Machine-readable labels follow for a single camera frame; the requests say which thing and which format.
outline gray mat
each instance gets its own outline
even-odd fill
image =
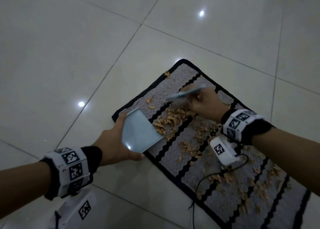
[[[219,98],[230,104],[231,108],[247,108],[188,60],[179,60],[169,72],[171,78],[161,75],[149,88],[115,112],[113,120],[116,121],[121,112],[130,112],[136,107],[140,107],[151,123],[158,116],[165,118],[167,109],[175,105],[165,103],[165,98],[190,83],[212,86]],[[153,98],[152,106],[155,109],[149,108],[148,98]],[[215,177],[204,180],[197,191],[199,193],[195,194],[201,178],[226,169],[212,153],[207,141],[209,135],[221,135],[220,132],[210,134],[207,131],[203,134],[207,136],[203,142],[193,138],[197,134],[196,126],[208,127],[214,124],[199,115],[189,116],[175,127],[177,132],[169,141],[162,139],[150,147],[145,155],[221,228],[300,228],[310,191],[281,169],[278,170],[269,158],[253,146],[238,145],[235,148],[238,154],[245,153],[251,158],[249,164],[234,171],[227,180],[222,173],[220,179]],[[202,158],[182,154],[179,143],[183,141],[201,151]]]

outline wrist strap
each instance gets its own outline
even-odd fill
[[[93,174],[102,159],[97,146],[86,146],[73,150],[65,147],[45,154],[45,162],[51,170],[51,183],[45,198],[64,198],[93,182]]]
[[[252,145],[252,137],[264,134],[273,126],[263,117],[248,109],[230,109],[221,118],[221,133],[240,142]]]

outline tiled floor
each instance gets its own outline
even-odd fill
[[[319,0],[0,0],[0,169],[90,145],[181,58],[275,126],[320,142],[318,9]],[[82,228],[192,225],[190,199],[147,159],[99,168],[90,187],[99,200]],[[62,202],[40,198],[0,225],[45,228]],[[198,207],[195,218],[218,228]],[[303,228],[319,222],[312,195]]]

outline person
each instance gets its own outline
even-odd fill
[[[209,87],[197,95],[189,95],[190,108],[204,118],[221,123],[229,107],[221,102]],[[97,166],[107,166],[124,160],[140,161],[144,154],[128,150],[121,142],[126,114],[119,115],[111,130],[102,131],[92,144],[102,156]],[[269,157],[303,186],[320,195],[320,144],[270,126],[266,132],[255,134],[252,145]],[[52,183],[52,168],[47,162],[14,167],[0,171],[0,218],[12,213],[48,193]]]

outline textured fabric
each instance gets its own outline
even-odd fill
[[[115,112],[112,116],[113,120],[115,121],[122,111],[129,112],[136,107],[140,107],[151,123],[156,121],[159,115],[165,118],[166,109],[179,105],[176,102],[166,104],[166,96],[178,92],[190,83],[211,86],[222,102],[230,104],[231,108],[248,109],[190,61],[178,61],[169,72],[171,78],[161,75],[148,89]],[[147,98],[152,98],[151,104],[156,107],[155,109],[148,107]],[[226,181],[220,184],[217,183],[218,181],[212,183],[209,179],[205,179],[197,191],[201,196],[197,197],[195,188],[198,182],[207,174],[220,172],[222,165],[208,144],[209,131],[202,135],[207,138],[200,143],[193,138],[197,133],[194,127],[214,124],[215,122],[199,115],[188,118],[182,125],[175,127],[177,133],[174,137],[168,142],[166,139],[160,140],[150,147],[145,155],[175,185],[203,208],[221,228],[299,228],[310,191],[282,170],[279,171],[278,176],[268,176],[268,171],[273,169],[274,163],[253,146],[243,148],[238,145],[235,148],[238,154],[247,154],[251,161],[232,174],[233,180],[230,184]],[[219,131],[213,135],[221,136],[222,134]],[[183,141],[201,151],[202,158],[197,159],[188,153],[182,154],[179,143]],[[242,162],[244,161],[236,162],[232,166],[239,166]],[[257,173],[254,169],[261,170],[261,173]],[[259,188],[263,187],[266,181],[270,182],[270,186],[265,187],[267,196],[262,199],[259,197]],[[241,203],[246,203],[246,213],[242,212]]]

